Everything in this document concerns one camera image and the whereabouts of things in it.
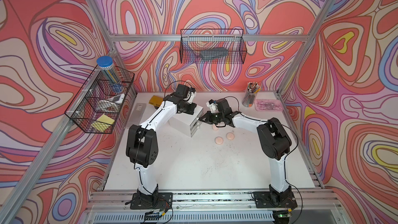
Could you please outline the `dark grey item in basket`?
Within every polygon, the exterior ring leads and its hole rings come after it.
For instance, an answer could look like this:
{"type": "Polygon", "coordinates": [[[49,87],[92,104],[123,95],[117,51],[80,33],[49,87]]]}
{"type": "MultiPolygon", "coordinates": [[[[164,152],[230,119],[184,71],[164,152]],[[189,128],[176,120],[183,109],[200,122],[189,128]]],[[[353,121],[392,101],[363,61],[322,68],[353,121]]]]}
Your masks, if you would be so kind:
{"type": "Polygon", "coordinates": [[[200,58],[204,61],[212,61],[216,59],[225,58],[229,54],[229,51],[223,47],[216,47],[213,49],[207,49],[200,51],[200,58]]]}

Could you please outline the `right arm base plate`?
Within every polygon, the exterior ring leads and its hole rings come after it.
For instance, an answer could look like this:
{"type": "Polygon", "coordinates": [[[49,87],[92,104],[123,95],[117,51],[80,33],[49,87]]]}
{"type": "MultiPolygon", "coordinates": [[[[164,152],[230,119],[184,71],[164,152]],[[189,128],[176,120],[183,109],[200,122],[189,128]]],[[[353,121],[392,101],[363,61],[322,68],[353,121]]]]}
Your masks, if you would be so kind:
{"type": "Polygon", "coordinates": [[[282,193],[274,190],[255,191],[251,196],[255,201],[256,208],[297,208],[297,202],[291,188],[288,188],[282,193]]]}

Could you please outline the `pink earphone case bottom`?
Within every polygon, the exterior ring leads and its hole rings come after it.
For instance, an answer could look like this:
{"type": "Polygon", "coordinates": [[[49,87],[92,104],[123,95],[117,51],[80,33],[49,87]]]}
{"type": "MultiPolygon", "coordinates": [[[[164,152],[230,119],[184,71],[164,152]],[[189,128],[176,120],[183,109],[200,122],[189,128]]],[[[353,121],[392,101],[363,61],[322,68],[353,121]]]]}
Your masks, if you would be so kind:
{"type": "Polygon", "coordinates": [[[217,145],[222,145],[223,142],[224,142],[224,139],[222,137],[218,136],[218,137],[215,138],[215,143],[217,145]]]}

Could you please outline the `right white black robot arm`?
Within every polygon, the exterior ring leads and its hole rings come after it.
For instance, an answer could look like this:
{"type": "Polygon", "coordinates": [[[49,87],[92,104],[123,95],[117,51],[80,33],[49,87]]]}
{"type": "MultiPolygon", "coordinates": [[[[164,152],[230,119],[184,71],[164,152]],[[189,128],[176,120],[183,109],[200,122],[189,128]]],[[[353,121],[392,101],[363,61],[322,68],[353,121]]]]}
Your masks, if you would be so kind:
{"type": "Polygon", "coordinates": [[[210,100],[206,106],[209,111],[200,117],[201,122],[218,128],[226,126],[241,128],[258,135],[261,149],[269,158],[271,192],[282,194],[291,189],[287,181],[285,161],[290,153],[292,141],[284,125],[277,118],[261,120],[246,116],[240,111],[233,111],[225,98],[210,100]]]}

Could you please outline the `yellow sponge block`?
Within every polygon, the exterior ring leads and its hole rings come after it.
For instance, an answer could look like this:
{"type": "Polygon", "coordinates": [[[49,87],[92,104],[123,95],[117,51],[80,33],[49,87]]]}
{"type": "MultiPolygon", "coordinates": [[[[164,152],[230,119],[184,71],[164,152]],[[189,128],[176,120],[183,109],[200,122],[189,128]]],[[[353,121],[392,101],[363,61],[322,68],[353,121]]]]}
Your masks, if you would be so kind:
{"type": "Polygon", "coordinates": [[[161,105],[163,103],[163,97],[153,95],[149,100],[149,104],[152,106],[161,105]]]}

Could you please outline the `white drawer cabinet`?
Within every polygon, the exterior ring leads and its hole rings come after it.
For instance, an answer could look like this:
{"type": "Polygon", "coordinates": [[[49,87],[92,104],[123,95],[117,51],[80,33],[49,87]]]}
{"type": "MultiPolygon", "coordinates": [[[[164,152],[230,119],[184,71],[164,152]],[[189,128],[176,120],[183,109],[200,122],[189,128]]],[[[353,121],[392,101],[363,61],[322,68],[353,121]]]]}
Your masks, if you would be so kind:
{"type": "Polygon", "coordinates": [[[203,108],[196,106],[193,115],[186,113],[176,114],[169,120],[169,124],[182,134],[193,137],[202,124],[199,120],[202,115],[203,108]]]}

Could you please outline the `white item in basket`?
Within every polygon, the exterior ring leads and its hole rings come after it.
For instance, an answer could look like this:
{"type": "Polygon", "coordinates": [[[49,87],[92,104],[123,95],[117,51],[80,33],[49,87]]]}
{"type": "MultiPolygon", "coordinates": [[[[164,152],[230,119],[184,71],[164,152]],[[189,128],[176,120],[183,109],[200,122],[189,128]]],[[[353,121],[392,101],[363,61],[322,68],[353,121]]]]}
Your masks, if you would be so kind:
{"type": "Polygon", "coordinates": [[[116,95],[116,96],[113,96],[113,97],[109,98],[108,100],[110,102],[112,102],[112,103],[115,103],[115,104],[122,104],[124,98],[125,98],[125,94],[121,93],[119,95],[116,95]]]}

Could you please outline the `blue lid pencil tube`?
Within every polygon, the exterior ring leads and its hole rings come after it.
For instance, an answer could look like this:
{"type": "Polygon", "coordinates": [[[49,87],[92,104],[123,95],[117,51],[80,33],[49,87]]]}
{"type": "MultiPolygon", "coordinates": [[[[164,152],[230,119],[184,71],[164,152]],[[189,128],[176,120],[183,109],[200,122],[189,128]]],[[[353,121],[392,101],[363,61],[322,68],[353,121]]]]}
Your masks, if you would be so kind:
{"type": "Polygon", "coordinates": [[[108,80],[113,92],[118,94],[122,93],[123,85],[118,71],[114,65],[113,58],[110,56],[102,56],[97,58],[96,63],[104,77],[108,80]]]}

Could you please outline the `pink transparent pencil case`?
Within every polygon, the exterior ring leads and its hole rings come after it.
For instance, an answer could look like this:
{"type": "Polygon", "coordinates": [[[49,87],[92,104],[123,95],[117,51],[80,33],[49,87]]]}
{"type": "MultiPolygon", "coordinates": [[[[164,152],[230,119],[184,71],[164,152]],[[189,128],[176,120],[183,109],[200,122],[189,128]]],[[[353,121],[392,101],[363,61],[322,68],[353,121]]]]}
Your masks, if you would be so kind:
{"type": "Polygon", "coordinates": [[[279,100],[256,99],[255,109],[259,112],[282,112],[283,104],[279,100]]]}

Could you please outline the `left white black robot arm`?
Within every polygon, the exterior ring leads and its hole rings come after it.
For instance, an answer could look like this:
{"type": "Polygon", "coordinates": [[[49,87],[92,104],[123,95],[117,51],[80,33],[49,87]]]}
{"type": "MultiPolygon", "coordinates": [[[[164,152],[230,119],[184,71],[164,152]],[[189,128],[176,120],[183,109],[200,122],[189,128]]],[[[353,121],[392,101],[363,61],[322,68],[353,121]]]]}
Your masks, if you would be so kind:
{"type": "Polygon", "coordinates": [[[195,93],[189,93],[188,96],[169,94],[147,120],[139,125],[130,126],[126,156],[138,173],[139,193],[151,196],[158,190],[158,184],[150,168],[159,154],[157,131],[177,113],[193,115],[197,106],[193,102],[195,96],[195,93]]]}

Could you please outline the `yellow sticky notes pad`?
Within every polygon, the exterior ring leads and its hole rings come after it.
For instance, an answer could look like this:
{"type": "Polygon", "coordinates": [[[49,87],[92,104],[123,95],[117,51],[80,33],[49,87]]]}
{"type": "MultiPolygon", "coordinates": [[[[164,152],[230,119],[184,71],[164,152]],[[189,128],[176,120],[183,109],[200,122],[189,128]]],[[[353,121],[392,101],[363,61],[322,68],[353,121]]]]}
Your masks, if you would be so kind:
{"type": "Polygon", "coordinates": [[[99,133],[105,133],[112,128],[114,123],[115,120],[103,114],[91,123],[91,127],[99,133]]]}

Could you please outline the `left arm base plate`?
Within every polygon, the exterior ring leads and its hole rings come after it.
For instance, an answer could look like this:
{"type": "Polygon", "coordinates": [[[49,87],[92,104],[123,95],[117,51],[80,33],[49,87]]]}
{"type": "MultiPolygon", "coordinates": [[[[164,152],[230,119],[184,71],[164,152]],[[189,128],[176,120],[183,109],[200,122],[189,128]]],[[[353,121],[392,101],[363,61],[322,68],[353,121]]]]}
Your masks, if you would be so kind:
{"type": "Polygon", "coordinates": [[[169,209],[172,206],[173,194],[171,192],[155,192],[153,195],[146,195],[141,192],[133,194],[132,200],[126,205],[130,209],[169,209]]]}

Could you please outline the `clear pen holder cup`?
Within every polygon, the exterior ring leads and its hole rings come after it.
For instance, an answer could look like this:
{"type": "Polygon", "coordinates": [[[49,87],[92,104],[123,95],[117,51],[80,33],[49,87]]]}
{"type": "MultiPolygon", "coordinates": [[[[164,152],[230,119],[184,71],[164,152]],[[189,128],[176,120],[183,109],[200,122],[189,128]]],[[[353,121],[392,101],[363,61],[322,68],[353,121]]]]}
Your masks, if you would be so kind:
{"type": "Polygon", "coordinates": [[[245,96],[242,100],[242,105],[244,107],[252,107],[257,93],[261,90],[261,85],[255,82],[249,82],[245,89],[245,96]]]}

